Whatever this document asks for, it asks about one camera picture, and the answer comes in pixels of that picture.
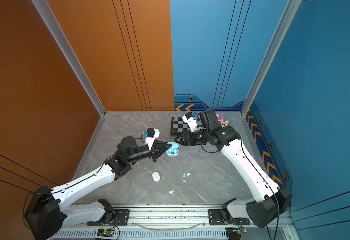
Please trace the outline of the black grey checkerboard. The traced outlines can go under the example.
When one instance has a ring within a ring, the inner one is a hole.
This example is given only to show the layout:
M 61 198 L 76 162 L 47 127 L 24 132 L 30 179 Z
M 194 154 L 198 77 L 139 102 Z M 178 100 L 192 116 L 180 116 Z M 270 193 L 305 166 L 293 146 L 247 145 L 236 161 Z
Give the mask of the black grey checkerboard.
M 201 121 L 197 118 L 198 120 L 198 127 L 201 129 L 202 128 L 202 123 Z M 172 117 L 171 119 L 171 128 L 170 128 L 170 135 L 172 137 L 177 137 L 180 134 L 183 133 L 183 131 L 190 131 L 190 128 L 187 124 L 185 124 L 182 120 L 181 117 Z

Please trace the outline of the aluminium corner post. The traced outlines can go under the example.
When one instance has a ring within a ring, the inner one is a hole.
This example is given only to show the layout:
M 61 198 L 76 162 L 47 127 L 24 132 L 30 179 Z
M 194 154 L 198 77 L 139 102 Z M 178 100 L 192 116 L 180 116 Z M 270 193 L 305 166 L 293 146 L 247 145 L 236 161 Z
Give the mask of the aluminium corner post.
M 69 43 L 65 33 L 63 32 L 58 20 L 56 19 L 52 9 L 45 0 L 32 0 L 33 5 L 47 26 L 48 30 L 52 34 L 54 40 L 59 46 L 61 52 L 69 63 L 71 69 L 75 73 L 76 77 L 80 81 L 82 87 L 93 103 L 94 107 L 98 111 L 101 117 L 106 114 L 105 107 L 103 106 L 99 96 L 97 95 L 93 85 L 91 84 L 84 68 L 82 67 L 78 57 L 76 56 L 71 44 Z
M 301 4 L 302 0 L 289 0 L 282 13 L 282 16 L 275 29 L 273 37 L 258 69 L 258 72 L 254 78 L 254 81 L 250 87 L 246 100 L 241 110 L 242 117 L 245 117 L 253 104 L 255 97 L 267 75 L 267 72 L 280 48 L 281 43 L 296 15 L 296 12 Z

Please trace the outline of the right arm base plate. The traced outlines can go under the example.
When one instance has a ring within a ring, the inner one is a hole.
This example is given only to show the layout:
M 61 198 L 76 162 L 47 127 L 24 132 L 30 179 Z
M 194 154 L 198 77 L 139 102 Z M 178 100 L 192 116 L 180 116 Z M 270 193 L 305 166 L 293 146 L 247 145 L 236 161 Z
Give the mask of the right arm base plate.
M 211 226 L 220 225 L 238 225 L 238 226 L 249 226 L 250 220 L 246 218 L 233 218 L 230 216 L 228 211 L 223 209 L 209 209 L 209 223 Z

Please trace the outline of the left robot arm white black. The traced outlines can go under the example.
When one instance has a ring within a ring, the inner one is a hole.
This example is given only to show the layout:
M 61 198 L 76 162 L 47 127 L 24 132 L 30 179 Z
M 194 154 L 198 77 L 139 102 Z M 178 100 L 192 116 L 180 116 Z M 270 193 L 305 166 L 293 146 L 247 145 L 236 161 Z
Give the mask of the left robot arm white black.
M 150 158 L 154 162 L 171 148 L 171 144 L 155 140 L 151 145 L 138 146 L 134 137 L 125 137 L 117 151 L 92 172 L 69 183 L 37 189 L 24 213 L 36 240 L 46 240 L 59 230 L 87 223 L 91 226 L 116 224 L 116 213 L 105 199 L 75 205 L 75 202 L 96 189 L 110 184 L 131 170 L 136 162 Z

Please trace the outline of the pink plush toy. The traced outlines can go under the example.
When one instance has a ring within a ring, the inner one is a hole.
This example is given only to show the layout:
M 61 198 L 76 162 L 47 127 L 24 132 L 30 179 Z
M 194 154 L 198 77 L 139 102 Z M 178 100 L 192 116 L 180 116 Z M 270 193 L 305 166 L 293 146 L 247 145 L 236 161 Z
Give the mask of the pink plush toy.
M 218 120 L 224 126 L 227 126 L 229 124 L 229 121 L 226 120 L 225 118 L 221 117 L 221 116 L 218 116 Z

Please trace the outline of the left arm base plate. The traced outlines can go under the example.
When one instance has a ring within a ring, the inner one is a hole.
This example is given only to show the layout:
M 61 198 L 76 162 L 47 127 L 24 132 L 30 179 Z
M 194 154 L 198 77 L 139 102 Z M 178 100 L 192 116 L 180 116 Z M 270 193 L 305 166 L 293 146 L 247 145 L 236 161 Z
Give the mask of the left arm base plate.
M 87 222 L 87 226 L 127 226 L 130 210 L 107 211 L 99 221 Z

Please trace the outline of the green circuit board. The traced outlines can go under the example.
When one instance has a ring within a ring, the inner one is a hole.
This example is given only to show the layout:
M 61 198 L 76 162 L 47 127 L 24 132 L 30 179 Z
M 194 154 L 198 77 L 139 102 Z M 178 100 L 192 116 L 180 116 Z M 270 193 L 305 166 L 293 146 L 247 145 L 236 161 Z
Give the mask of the green circuit board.
M 233 230 L 233 233 L 238 235 L 238 236 L 241 236 L 242 234 L 247 233 L 247 232 L 248 232 L 247 229 L 244 228 L 243 226 Z
M 98 229 L 96 237 L 97 238 L 113 238 L 115 233 L 115 229 L 107 228 L 107 229 Z

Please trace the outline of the white earbud case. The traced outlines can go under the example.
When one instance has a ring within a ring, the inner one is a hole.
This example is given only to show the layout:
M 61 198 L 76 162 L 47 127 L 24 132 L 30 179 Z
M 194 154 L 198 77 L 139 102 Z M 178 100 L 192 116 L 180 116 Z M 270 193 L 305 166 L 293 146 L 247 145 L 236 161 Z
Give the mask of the white earbud case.
M 153 172 L 153 173 L 152 173 L 152 179 L 153 179 L 155 182 L 159 182 L 159 181 L 160 181 L 160 174 L 159 174 L 159 172 Z

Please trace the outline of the left aluminium corner post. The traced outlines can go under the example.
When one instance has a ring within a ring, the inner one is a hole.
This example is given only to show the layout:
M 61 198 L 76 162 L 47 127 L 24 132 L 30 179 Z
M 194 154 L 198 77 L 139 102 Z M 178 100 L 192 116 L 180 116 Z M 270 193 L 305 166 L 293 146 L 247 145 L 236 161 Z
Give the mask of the left aluminium corner post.
M 59 46 L 61 52 L 69 63 L 71 69 L 75 73 L 76 77 L 80 81 L 82 87 L 93 103 L 94 107 L 98 111 L 101 117 L 106 114 L 105 107 L 103 106 L 99 96 L 97 95 L 93 85 L 91 84 L 84 68 L 82 67 L 78 57 L 76 56 L 71 44 L 69 43 L 65 33 L 63 32 L 58 20 L 56 19 L 52 9 L 45 0 L 32 0 L 33 5 L 47 26 L 48 30 L 52 34 L 54 40 Z

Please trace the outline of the right green circuit board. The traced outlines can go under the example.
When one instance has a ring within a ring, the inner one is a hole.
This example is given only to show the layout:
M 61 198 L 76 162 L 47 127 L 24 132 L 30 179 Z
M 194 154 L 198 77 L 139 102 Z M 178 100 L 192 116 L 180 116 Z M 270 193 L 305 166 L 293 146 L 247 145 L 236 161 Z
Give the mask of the right green circuit board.
M 243 226 L 233 230 L 233 233 L 238 235 L 238 236 L 241 236 L 242 234 L 247 233 L 247 232 L 248 232 L 247 229 L 244 228 Z

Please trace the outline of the right aluminium corner post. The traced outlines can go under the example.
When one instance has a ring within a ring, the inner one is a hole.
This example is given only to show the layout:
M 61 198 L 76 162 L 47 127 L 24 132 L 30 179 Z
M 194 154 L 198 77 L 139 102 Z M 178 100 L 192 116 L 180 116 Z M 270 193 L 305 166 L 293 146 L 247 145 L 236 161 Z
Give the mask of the right aluminium corner post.
M 250 87 L 246 100 L 241 110 L 242 117 L 245 117 L 253 104 L 255 97 L 267 75 L 267 72 L 280 48 L 281 43 L 296 15 L 296 12 L 301 4 L 302 0 L 289 0 L 282 13 L 282 16 L 275 29 L 273 37 L 258 69 L 258 72 L 254 78 L 254 81 Z

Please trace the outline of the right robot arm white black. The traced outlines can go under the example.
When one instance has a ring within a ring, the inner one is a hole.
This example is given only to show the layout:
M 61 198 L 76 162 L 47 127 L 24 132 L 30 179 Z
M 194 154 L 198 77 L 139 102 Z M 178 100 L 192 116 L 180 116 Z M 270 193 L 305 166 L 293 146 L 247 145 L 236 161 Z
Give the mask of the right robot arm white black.
M 288 187 L 281 187 L 260 167 L 231 126 L 224 126 L 216 112 L 209 110 L 199 114 L 187 112 L 182 121 L 186 127 L 175 141 L 183 146 L 215 146 L 247 183 L 253 201 L 242 203 L 237 199 L 222 205 L 222 216 L 227 224 L 239 218 L 249 218 L 259 228 L 266 227 L 283 214 L 292 200 Z

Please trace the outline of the blue earbud case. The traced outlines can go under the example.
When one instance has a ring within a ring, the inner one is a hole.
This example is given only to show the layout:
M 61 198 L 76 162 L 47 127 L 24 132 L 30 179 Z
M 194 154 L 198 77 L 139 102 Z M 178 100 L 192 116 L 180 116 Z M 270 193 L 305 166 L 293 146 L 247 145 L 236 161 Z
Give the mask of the blue earbud case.
M 171 147 L 166 151 L 168 157 L 177 157 L 180 153 L 179 144 L 176 142 L 168 142 L 171 144 Z

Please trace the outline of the left green circuit board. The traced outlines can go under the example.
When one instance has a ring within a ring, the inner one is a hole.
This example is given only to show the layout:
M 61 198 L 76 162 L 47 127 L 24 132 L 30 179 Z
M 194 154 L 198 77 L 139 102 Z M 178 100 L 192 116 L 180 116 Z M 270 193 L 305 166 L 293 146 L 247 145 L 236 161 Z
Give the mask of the left green circuit board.
M 97 238 L 113 238 L 115 233 L 115 229 L 107 228 L 107 229 L 98 229 L 96 237 Z

